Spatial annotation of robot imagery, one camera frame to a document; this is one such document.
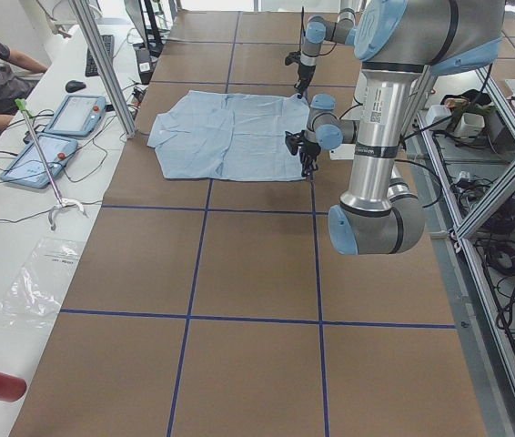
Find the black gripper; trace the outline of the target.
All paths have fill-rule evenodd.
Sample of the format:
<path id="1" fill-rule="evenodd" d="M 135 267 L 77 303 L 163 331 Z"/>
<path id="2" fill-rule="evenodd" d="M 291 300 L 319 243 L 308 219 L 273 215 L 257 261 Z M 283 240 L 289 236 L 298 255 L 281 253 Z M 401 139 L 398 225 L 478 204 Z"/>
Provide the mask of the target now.
<path id="1" fill-rule="evenodd" d="M 298 81 L 294 85 L 298 99 L 301 99 L 308 90 L 311 80 L 316 70 L 316 58 L 300 56 L 297 60 L 298 64 Z"/>
<path id="2" fill-rule="evenodd" d="M 313 173 L 318 170 L 318 155 L 321 147 L 318 143 L 314 143 L 304 139 L 304 145 L 299 150 L 299 159 L 302 166 L 301 176 L 303 178 L 311 178 Z"/>

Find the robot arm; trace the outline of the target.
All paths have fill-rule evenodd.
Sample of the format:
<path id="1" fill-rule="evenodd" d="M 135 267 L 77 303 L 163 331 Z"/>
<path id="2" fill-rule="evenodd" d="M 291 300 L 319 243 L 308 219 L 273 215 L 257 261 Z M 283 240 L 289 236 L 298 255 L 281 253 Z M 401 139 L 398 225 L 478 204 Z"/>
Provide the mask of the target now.
<path id="1" fill-rule="evenodd" d="M 309 18 L 301 27 L 300 47 L 285 58 L 285 65 L 298 65 L 298 81 L 294 85 L 298 97 L 302 98 L 313 79 L 321 47 L 324 42 L 354 46 L 357 34 L 356 15 L 362 13 L 367 1 L 341 1 L 338 18 L 328 21 L 322 16 Z"/>
<path id="2" fill-rule="evenodd" d="M 412 84 L 491 64 L 500 49 L 505 5 L 501 1 L 368 1 L 361 14 L 343 2 L 337 22 L 308 21 L 302 46 L 287 61 L 298 65 L 303 93 L 324 42 L 352 46 L 366 80 L 359 120 L 335 115 L 328 95 L 312 98 L 308 121 L 286 146 L 302 173 L 318 154 L 354 147 L 348 189 L 328 213 L 333 247 L 345 255 L 394 254 L 411 249 L 424 229 L 418 198 L 395 169 Z"/>

